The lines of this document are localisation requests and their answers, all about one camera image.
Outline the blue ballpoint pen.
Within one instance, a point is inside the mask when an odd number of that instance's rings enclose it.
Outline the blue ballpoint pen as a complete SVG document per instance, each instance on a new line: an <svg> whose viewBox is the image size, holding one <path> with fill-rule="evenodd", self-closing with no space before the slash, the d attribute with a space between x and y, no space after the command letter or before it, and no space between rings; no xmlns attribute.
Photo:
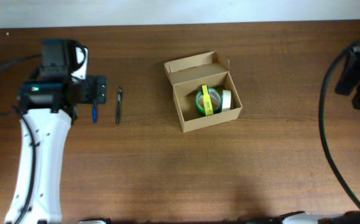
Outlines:
<svg viewBox="0 0 360 224"><path fill-rule="evenodd" d="M98 104L97 104L97 102L93 103L92 115L93 115L93 122L94 122L94 124L96 124L98 121Z"/></svg>

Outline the black ballpoint pen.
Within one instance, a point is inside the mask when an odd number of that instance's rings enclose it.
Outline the black ballpoint pen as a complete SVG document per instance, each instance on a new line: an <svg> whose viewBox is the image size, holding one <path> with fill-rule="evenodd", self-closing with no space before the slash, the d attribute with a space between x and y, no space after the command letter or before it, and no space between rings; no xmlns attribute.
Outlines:
<svg viewBox="0 0 360 224"><path fill-rule="evenodd" d="M117 90L117 106L116 106L116 124L121 121L121 104L122 104L123 90L119 86Z"/></svg>

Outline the brown cardboard box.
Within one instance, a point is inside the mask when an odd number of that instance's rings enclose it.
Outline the brown cardboard box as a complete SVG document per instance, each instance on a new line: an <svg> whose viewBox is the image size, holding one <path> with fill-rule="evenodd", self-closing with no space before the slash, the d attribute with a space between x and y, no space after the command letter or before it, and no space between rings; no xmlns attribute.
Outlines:
<svg viewBox="0 0 360 224"><path fill-rule="evenodd" d="M184 133L238 118L242 103L229 60L207 52L164 63Z"/></svg>

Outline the yellow highlighter marker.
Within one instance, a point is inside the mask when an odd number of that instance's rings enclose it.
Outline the yellow highlighter marker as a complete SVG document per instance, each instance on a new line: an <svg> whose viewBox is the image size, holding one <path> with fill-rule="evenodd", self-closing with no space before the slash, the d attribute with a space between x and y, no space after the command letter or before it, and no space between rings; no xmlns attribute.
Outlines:
<svg viewBox="0 0 360 224"><path fill-rule="evenodd" d="M203 107L206 116L211 116L214 114L213 105L211 102L211 97L209 94L208 87L206 85L201 86L201 94L203 100Z"/></svg>

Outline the green tape roll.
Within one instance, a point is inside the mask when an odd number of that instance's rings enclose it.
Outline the green tape roll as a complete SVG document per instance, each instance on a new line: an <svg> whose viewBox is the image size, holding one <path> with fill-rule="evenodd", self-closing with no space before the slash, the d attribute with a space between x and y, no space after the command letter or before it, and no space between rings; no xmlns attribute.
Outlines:
<svg viewBox="0 0 360 224"><path fill-rule="evenodd" d="M195 103L201 116L209 116L221 112L222 94L212 87L202 86L196 94Z"/></svg>

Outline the beige masking tape roll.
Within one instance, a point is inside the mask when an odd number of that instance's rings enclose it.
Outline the beige masking tape roll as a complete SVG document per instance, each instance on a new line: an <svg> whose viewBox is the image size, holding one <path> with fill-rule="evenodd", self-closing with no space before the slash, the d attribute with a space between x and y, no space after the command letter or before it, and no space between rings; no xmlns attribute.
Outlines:
<svg viewBox="0 0 360 224"><path fill-rule="evenodd" d="M222 105L221 105L221 111L229 111L231 109L231 98L232 94L230 90L223 90L222 91Z"/></svg>

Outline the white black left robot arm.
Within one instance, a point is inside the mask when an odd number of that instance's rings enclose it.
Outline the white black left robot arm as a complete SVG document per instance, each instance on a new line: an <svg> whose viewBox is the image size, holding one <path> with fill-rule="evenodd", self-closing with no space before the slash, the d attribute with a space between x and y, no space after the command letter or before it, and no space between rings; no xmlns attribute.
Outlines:
<svg viewBox="0 0 360 224"><path fill-rule="evenodd" d="M60 179L68 132L78 104L106 102L106 77L87 75L88 48L77 40L43 41L42 65L19 90L21 157L5 223L61 223Z"/></svg>

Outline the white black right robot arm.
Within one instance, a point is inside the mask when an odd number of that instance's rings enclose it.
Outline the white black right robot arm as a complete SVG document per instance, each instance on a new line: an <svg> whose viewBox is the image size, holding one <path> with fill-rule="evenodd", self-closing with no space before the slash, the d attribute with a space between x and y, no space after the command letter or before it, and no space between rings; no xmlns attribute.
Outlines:
<svg viewBox="0 0 360 224"><path fill-rule="evenodd" d="M341 76L335 86L335 93L338 95L348 96L353 90L356 90L356 94L352 99L352 105L354 109L360 110L360 49L358 49L357 47L350 47L344 52L340 53L340 55L335 58L334 62L330 65L324 77L318 103L318 128L320 132L320 141L323 147L326 161L328 162L328 165L330 166L343 190L346 192L348 197L357 206L359 210L357 212L351 211L344 214L332 216L312 215L307 212L289 213L281 217L282 223L360 223L360 200L353 193L353 191L341 175L340 171L338 170L331 156L325 133L324 112L328 83L341 59L345 59L345 63L341 72Z"/></svg>

